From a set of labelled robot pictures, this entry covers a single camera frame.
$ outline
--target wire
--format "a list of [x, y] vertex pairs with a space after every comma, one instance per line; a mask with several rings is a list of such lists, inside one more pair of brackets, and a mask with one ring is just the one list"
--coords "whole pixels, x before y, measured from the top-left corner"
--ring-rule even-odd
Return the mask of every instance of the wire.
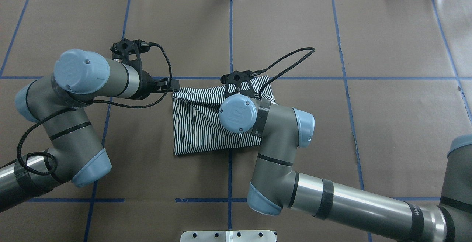
[[[96, 103], [104, 103], [104, 104], [111, 104], [113, 106], [120, 106], [120, 107], [125, 107], [125, 108], [134, 108], [134, 109], [140, 109], [140, 108], [147, 108], [147, 107], [151, 107], [151, 106], [154, 106], [155, 104], [158, 104], [160, 101], [162, 101], [162, 99], [164, 99], [164, 97], [166, 97], [167, 93], [169, 92], [170, 90], [170, 86], [172, 84], [172, 67], [170, 65], [170, 61], [169, 61], [169, 58], [167, 57], [167, 54], [166, 52], [164, 51], [163, 47], [161, 47], [159, 44], [157, 43], [153, 43], [153, 42], [150, 42], [150, 45], [149, 46], [156, 46], [158, 47], [162, 54], [164, 55], [164, 58], [166, 59], [166, 62], [167, 62], [167, 65], [169, 66], [169, 88], [166, 89], [166, 91], [164, 92], [164, 94], [156, 101], [156, 102], [153, 102], [151, 104], [147, 104], [146, 106], [129, 106], [127, 104], [119, 104], [119, 103], [115, 103], [115, 102], [111, 102], [111, 101], [105, 101], [105, 100], [94, 100], [92, 101], [91, 103], [92, 104], [96, 104]], [[19, 164], [22, 166], [22, 168], [24, 168], [26, 171], [30, 172], [30, 173], [33, 173], [33, 174], [36, 174], [36, 175], [51, 175], [52, 173], [54, 173], [57, 169], [57, 166], [58, 166], [58, 163], [57, 163], [57, 159], [55, 158], [55, 156], [53, 156], [52, 154], [48, 153], [47, 151], [46, 152], [34, 152], [34, 153], [28, 153], [26, 155], [26, 161], [23, 160], [22, 156], [21, 156], [21, 148], [23, 146], [23, 144], [25, 143], [25, 140], [26, 138], [28, 137], [28, 135], [34, 130], [36, 129], [37, 127], [41, 126], [42, 124], [44, 124], [46, 121], [56, 117], [56, 116], [59, 116], [60, 114], [64, 114], [66, 112], [69, 112], [69, 111], [72, 111], [73, 109], [71, 108], [64, 108], [62, 110], [59, 110], [59, 111], [56, 111], [54, 113], [52, 113], [51, 115], [47, 116], [46, 118], [42, 119], [41, 121], [39, 121], [38, 123], [34, 124], [33, 126], [31, 126], [24, 134], [23, 136], [21, 137], [20, 141], [18, 142], [18, 146], [17, 146], [17, 159], [16, 160], [13, 160], [9, 163], [7, 163], [6, 165], [0, 167], [1, 168], [4, 168], [5, 166], [8, 166], [8, 165], [11, 165], [12, 163], [15, 163], [16, 161], [19, 162]], [[52, 168], [50, 170], [48, 170], [47, 172], [41, 172], [41, 171], [37, 171], [31, 167], [29, 167], [27, 165], [27, 162], [28, 162], [28, 158], [30, 157], [33, 157], [33, 156], [45, 156], [45, 157], [48, 157], [48, 158], [51, 158], [52, 160]]]
[[277, 59], [276, 62], [274, 62], [273, 64], [271, 64], [270, 66], [268, 66], [266, 69], [263, 69], [263, 70], [260, 70], [258, 71], [257, 73], [261, 74], [261, 73], [264, 73], [266, 72], [267, 70], [269, 70], [271, 67], [275, 66], [275, 64], [277, 64], [278, 62], [284, 60], [285, 58], [288, 58], [290, 57], [291, 55], [295, 54], [295, 53], [298, 53], [300, 51], [304, 51], [304, 50], [310, 50], [310, 52], [308, 52], [307, 54], [305, 54], [305, 56], [303, 56], [301, 59], [299, 59], [297, 62], [295, 62], [294, 64], [292, 64], [290, 67], [284, 69], [282, 72], [280, 72], [279, 74], [277, 74], [276, 76], [274, 76], [272, 79], [268, 80], [262, 87], [261, 89], [259, 90], [258, 92], [258, 95], [259, 95], [259, 99], [262, 99], [261, 95], [263, 93], [263, 90], [265, 87], [267, 87], [269, 84], [271, 84], [273, 81], [275, 81], [277, 78], [279, 78], [280, 76], [282, 76], [283, 74], [285, 74], [286, 72], [288, 72], [290, 69], [293, 69], [295, 66], [297, 66], [298, 64], [302, 63], [305, 59], [307, 59], [311, 54], [313, 54], [315, 52], [315, 48], [314, 47], [303, 47], [303, 48], [300, 48], [300, 49], [297, 49], [293, 52], [290, 52], [289, 54], [281, 57], [280, 59]]
[[[51, 115], [45, 117], [44, 119], [42, 119], [41, 121], [39, 121], [38, 123], [34, 124], [33, 126], [31, 126], [24, 134], [23, 136], [21, 137], [20, 141], [18, 142], [18, 146], [17, 146], [17, 161], [19, 162], [19, 164], [21, 165], [22, 168], [24, 168], [26, 171], [30, 172], [30, 173], [33, 173], [33, 174], [36, 174], [36, 175], [51, 175], [52, 173], [54, 173], [54, 171], [56, 171], [57, 169], [57, 166], [58, 166], [58, 162], [57, 162], [57, 159], [55, 158], [55, 156], [53, 156], [52, 154], [48, 153], [48, 152], [34, 152], [34, 153], [28, 153], [27, 154], [27, 158], [26, 158], [26, 161], [23, 160], [22, 156], [21, 156], [21, 148], [23, 146], [23, 143], [25, 142], [26, 138], [28, 137], [28, 135], [31, 133], [31, 131], [33, 131], [34, 129], [36, 129], [37, 127], [41, 126], [43, 123], [45, 123], [46, 121], [52, 119], [53, 117], [56, 117], [56, 116], [59, 116], [60, 114], [64, 114], [65, 112], [69, 112], [69, 111], [72, 111], [73, 109], [71, 108], [64, 108], [62, 110], [59, 110], [59, 111], [56, 111], [54, 113], [52, 113]], [[47, 172], [41, 172], [41, 171], [37, 171], [37, 170], [34, 170], [33, 168], [29, 167], [27, 165], [27, 162], [28, 162], [28, 158], [32, 157], [32, 156], [45, 156], [45, 157], [48, 157], [48, 158], [51, 158], [52, 159], [52, 162], [53, 162], [53, 165], [52, 165], [52, 168], [47, 171]]]
[[167, 93], [169, 92], [170, 90], [170, 86], [172, 84], [172, 66], [170, 65], [170, 61], [169, 61], [169, 58], [167, 57], [167, 54], [166, 52], [164, 51], [163, 47], [161, 47], [159, 44], [156, 44], [154, 42], [150, 42], [150, 45], [149, 46], [156, 46], [156, 47], [159, 47], [160, 51], [162, 52], [162, 54], [164, 55], [164, 58], [166, 59], [166, 62], [167, 62], [167, 65], [169, 66], [169, 88], [167, 88], [167, 90], [164, 92], [164, 94], [156, 101], [156, 102], [153, 102], [151, 104], [147, 104], [145, 106], [130, 106], [128, 104], [120, 104], [120, 103], [115, 103], [115, 102], [111, 102], [111, 101], [106, 101], [106, 100], [93, 100], [91, 101], [92, 104], [96, 104], [96, 103], [103, 103], [103, 104], [111, 104], [113, 106], [120, 106], [120, 107], [125, 107], [125, 108], [134, 108], [134, 109], [140, 109], [140, 108], [148, 108], [148, 107], [151, 107], [151, 106], [154, 106], [155, 104], [159, 103], [160, 101], [162, 101], [162, 99], [164, 99], [164, 97], [166, 97]]

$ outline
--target metal plate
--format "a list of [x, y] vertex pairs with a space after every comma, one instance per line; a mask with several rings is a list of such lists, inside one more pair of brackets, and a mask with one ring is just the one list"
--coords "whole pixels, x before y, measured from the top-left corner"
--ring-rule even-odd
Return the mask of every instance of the metal plate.
[[277, 242], [277, 232], [270, 230], [187, 231], [180, 242]]

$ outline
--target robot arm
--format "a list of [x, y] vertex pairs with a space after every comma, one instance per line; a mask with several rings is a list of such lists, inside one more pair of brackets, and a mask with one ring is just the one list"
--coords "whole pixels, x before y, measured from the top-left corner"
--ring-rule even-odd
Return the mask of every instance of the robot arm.
[[[53, 146], [45, 152], [54, 157], [54, 162], [47, 156], [32, 156], [23, 157], [27, 167], [16, 161], [0, 168], [0, 212], [70, 180], [77, 187], [86, 186], [111, 170], [106, 150], [83, 109], [92, 99], [140, 100], [163, 89], [178, 90], [177, 80], [171, 88], [166, 85], [167, 79], [154, 81], [141, 69], [139, 54], [149, 50], [148, 42], [123, 39], [111, 50], [122, 63], [94, 52], [66, 51], [53, 74], [18, 92], [15, 104], [29, 121], [39, 122], [61, 110], [63, 113], [43, 124]], [[137, 59], [129, 60], [129, 54], [136, 54]]]
[[[464, 152], [460, 161], [449, 159], [440, 206], [417, 206], [293, 171], [296, 148], [307, 147], [314, 131], [309, 113], [234, 94], [222, 103], [219, 119], [229, 131], [262, 138], [247, 197], [256, 212], [278, 215], [292, 208], [398, 241], [470, 241], [472, 205], [461, 210], [444, 197], [470, 199], [471, 146], [451, 154]], [[457, 183], [467, 187], [446, 190]]]

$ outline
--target striped cloth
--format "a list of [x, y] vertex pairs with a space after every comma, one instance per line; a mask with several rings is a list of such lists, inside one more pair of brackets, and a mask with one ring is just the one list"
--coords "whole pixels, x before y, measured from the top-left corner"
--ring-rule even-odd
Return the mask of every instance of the striped cloth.
[[[251, 80], [256, 99], [259, 89], [268, 80], [268, 76]], [[242, 88], [249, 89], [247, 82], [242, 83]], [[234, 84], [231, 84], [229, 91], [234, 92], [234, 89]], [[262, 97], [276, 104], [270, 85], [264, 89]], [[175, 155], [261, 144], [260, 138], [248, 133], [229, 132], [219, 123], [218, 109], [224, 99], [225, 86], [181, 88], [179, 92], [173, 93]]]

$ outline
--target table surface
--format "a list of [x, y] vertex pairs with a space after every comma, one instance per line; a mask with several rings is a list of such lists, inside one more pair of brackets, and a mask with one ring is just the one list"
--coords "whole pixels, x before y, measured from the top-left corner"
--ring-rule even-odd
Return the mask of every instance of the table surface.
[[[450, 143], [472, 133], [472, 10], [456, 3], [471, 0], [0, 1], [0, 163], [32, 124], [16, 113], [15, 94], [49, 75], [62, 52], [109, 57], [122, 37], [161, 44], [181, 86], [197, 88], [315, 47], [272, 84], [279, 104], [317, 120], [295, 171], [398, 200], [438, 203]], [[143, 67], [167, 74], [158, 51], [143, 55]], [[258, 148], [174, 156], [170, 96], [140, 111], [86, 111], [112, 171], [2, 213], [2, 240], [178, 241], [187, 230], [270, 229], [279, 241], [391, 241], [288, 209], [253, 212], [245, 198]], [[24, 151], [49, 146], [39, 129]]]

